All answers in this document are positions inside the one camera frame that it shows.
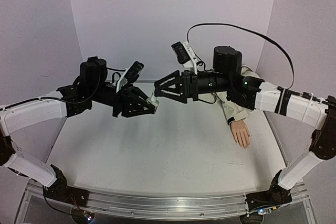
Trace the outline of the white nail polish bottle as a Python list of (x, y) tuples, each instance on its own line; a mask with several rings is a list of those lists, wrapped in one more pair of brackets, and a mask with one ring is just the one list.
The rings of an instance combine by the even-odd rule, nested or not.
[(150, 97), (147, 98), (146, 102), (148, 104), (153, 105), (155, 108), (157, 108), (160, 104), (159, 100), (157, 99), (157, 97), (155, 96), (155, 91), (152, 91), (152, 94)]

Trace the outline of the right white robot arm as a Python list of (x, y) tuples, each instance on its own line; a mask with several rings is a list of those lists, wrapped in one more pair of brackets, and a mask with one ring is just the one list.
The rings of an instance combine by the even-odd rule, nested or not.
[(280, 114), (314, 128), (311, 145), (275, 179), (278, 187), (290, 190), (302, 177), (322, 161), (335, 157), (335, 97), (317, 98), (276, 86), (263, 79), (243, 76), (242, 53), (230, 46), (214, 48), (213, 68), (198, 71), (196, 55), (189, 44), (172, 45), (178, 70), (154, 83), (154, 96), (181, 103), (199, 100), (201, 94), (224, 91), (228, 100), (249, 110)]

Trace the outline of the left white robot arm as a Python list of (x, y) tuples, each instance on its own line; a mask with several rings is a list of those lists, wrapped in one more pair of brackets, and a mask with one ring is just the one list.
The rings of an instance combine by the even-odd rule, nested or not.
[(26, 127), (52, 119), (70, 118), (92, 109), (93, 102), (112, 108), (112, 116), (130, 118), (154, 114), (157, 98), (147, 96), (134, 86), (144, 64), (135, 61), (123, 70), (116, 83), (108, 82), (106, 60), (93, 56), (82, 62), (79, 76), (73, 84), (60, 87), (49, 94), (1, 106), (1, 165), (50, 187), (59, 201), (66, 201), (71, 190), (61, 170), (55, 165), (26, 154), (11, 135)]

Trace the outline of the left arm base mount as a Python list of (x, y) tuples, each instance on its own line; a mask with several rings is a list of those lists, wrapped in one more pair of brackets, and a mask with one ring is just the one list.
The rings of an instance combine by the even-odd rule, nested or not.
[(63, 172), (53, 164), (51, 164), (51, 168), (56, 175), (56, 180), (50, 186), (43, 188), (44, 196), (48, 199), (72, 204), (78, 210), (86, 207), (89, 198), (89, 191), (69, 186)]

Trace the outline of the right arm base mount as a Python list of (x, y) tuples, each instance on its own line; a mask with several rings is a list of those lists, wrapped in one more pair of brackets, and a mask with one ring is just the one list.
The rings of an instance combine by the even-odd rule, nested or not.
[(290, 190), (286, 190), (278, 185), (280, 170), (272, 179), (268, 190), (248, 193), (245, 202), (247, 203), (248, 213), (256, 212), (260, 209), (280, 207), (292, 202)]

